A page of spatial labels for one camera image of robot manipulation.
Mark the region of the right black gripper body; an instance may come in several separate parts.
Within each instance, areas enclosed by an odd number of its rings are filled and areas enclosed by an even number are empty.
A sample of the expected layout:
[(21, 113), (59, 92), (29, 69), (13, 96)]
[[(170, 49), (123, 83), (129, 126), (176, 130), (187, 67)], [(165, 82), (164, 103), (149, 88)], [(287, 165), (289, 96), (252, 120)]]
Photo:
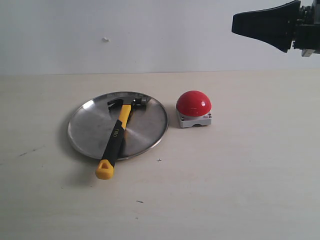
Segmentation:
[(320, 1), (299, 9), (292, 47), (301, 50), (302, 57), (320, 54)]

